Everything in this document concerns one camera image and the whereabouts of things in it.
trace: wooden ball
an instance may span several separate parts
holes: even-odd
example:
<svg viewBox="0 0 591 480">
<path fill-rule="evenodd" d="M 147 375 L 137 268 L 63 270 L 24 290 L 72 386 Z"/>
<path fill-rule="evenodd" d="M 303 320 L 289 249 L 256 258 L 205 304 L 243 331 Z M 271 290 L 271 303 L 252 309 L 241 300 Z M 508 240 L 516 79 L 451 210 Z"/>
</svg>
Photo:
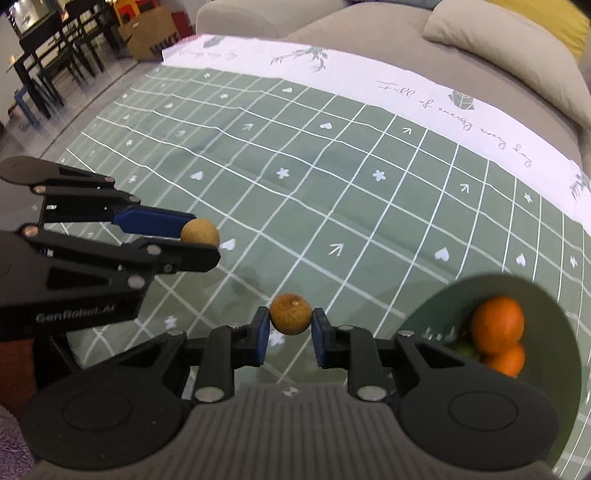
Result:
<svg viewBox="0 0 591 480">
<path fill-rule="evenodd" d="M 284 335 L 299 335 L 312 322 L 312 308 L 294 293 L 279 295 L 271 303 L 269 311 L 273 327 Z"/>
<path fill-rule="evenodd" d="M 181 242 L 220 246 L 220 234 L 216 226 L 205 218 L 195 218 L 185 223 L 181 230 Z"/>
</svg>

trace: gray rubber base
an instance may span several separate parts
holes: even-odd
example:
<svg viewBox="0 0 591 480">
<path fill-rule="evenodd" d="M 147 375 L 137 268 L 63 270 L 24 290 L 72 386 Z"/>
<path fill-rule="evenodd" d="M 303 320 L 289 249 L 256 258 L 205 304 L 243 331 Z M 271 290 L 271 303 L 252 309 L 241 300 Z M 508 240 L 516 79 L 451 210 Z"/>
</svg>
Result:
<svg viewBox="0 0 591 480">
<path fill-rule="evenodd" d="M 542 462 L 502 473 L 449 466 L 418 449 L 386 405 L 340 384 L 299 388 L 249 385 L 196 407 L 169 445 L 135 465 L 76 472 L 41 462 L 26 479 L 556 480 Z"/>
</svg>

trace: white grid line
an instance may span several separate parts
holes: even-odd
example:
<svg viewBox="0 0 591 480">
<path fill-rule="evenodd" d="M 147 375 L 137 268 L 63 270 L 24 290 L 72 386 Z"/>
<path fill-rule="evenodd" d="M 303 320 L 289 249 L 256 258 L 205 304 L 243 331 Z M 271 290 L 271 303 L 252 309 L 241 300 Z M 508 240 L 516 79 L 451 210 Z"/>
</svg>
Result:
<svg viewBox="0 0 591 480">
<path fill-rule="evenodd" d="M 472 224 L 472 230 L 470 231 L 470 237 L 468 237 L 468 245 L 466 246 L 466 251 L 464 252 L 464 256 L 462 258 L 462 263 L 460 264 L 460 269 L 456 274 L 456 280 L 460 278 L 462 275 L 462 270 L 464 270 L 464 265 L 466 263 L 466 259 L 468 258 L 468 252 L 470 251 L 470 246 L 472 244 L 472 239 L 474 238 L 474 231 L 476 230 L 476 224 L 478 222 L 478 215 L 480 215 L 480 207 L 482 206 L 482 199 L 484 197 L 484 190 L 486 185 L 486 177 L 488 176 L 488 167 L 490 166 L 490 160 L 486 161 L 486 168 L 484 171 L 484 181 L 482 182 L 482 188 L 480 190 L 480 198 L 478 198 L 478 207 L 476 207 L 476 215 L 474 216 L 474 223 Z"/>
<path fill-rule="evenodd" d="M 560 281 L 558 282 L 558 297 L 556 301 L 560 301 L 560 293 L 562 292 L 562 272 L 564 268 L 564 213 L 562 214 L 562 247 L 560 251 Z"/>
<path fill-rule="evenodd" d="M 535 272 L 538 270 L 538 259 L 540 257 L 540 232 L 542 230 L 542 197 L 540 196 L 540 211 L 538 213 L 538 239 L 535 244 L 535 261 L 534 261 L 534 273 L 531 276 L 531 281 L 535 280 Z"/>
<path fill-rule="evenodd" d="M 587 449 L 587 454 L 585 454 L 585 459 L 589 458 L 589 452 L 591 452 L 591 445 L 589 445 L 589 448 Z M 579 470 L 577 470 L 577 474 L 574 476 L 574 480 L 577 480 L 577 478 L 579 478 L 579 474 L 581 473 L 581 470 L 583 469 L 583 462 L 581 462 L 580 466 L 579 466 Z"/>
<path fill-rule="evenodd" d="M 513 182 L 513 200 L 511 200 L 511 217 L 509 218 L 509 230 L 507 232 L 507 243 L 505 244 L 505 255 L 503 255 L 503 270 L 507 265 L 507 253 L 509 251 L 509 240 L 511 240 L 511 227 L 513 226 L 513 212 L 515 211 L 515 194 L 517 193 L 517 177 Z"/>
<path fill-rule="evenodd" d="M 585 235 L 583 232 L 583 257 L 585 256 Z M 585 260 L 583 259 L 582 261 L 582 274 L 581 274 L 581 303 L 579 305 L 579 319 L 581 318 L 581 313 L 583 312 L 583 286 L 585 284 Z M 577 331 L 575 333 L 575 337 L 578 338 L 579 337 L 579 325 L 580 322 L 577 322 Z M 589 359 L 587 360 L 587 365 L 589 365 L 589 361 L 591 361 L 591 348 L 589 349 Z"/>
</svg>

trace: blue chair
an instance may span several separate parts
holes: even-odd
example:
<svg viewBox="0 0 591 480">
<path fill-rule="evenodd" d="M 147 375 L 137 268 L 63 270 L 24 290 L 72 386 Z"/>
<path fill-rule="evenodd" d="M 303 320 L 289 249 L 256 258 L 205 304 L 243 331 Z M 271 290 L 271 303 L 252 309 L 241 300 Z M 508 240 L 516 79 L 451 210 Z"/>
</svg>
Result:
<svg viewBox="0 0 591 480">
<path fill-rule="evenodd" d="M 14 92 L 14 101 L 17 105 L 21 108 L 24 115 L 29 120 L 29 123 L 34 126 L 35 128 L 39 127 L 39 121 L 37 117 L 33 114 L 29 106 L 27 105 L 26 101 L 24 100 L 23 96 L 28 93 L 27 87 L 23 87 L 20 90 Z"/>
</svg>

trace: leaf illustration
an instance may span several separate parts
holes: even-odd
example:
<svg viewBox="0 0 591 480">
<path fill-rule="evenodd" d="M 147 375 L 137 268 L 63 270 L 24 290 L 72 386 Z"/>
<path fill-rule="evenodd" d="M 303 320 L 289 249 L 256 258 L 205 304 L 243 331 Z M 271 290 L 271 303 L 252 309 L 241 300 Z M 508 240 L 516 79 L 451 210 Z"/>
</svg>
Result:
<svg viewBox="0 0 591 480">
<path fill-rule="evenodd" d="M 454 90 L 451 95 L 448 96 L 453 104 L 461 110 L 474 110 L 474 98 L 465 93 Z"/>
<path fill-rule="evenodd" d="M 219 45 L 220 42 L 225 38 L 224 35 L 214 35 L 212 38 L 210 38 L 209 40 L 206 40 L 203 43 L 203 48 L 211 48 L 211 47 L 215 47 L 216 45 Z"/>
</svg>

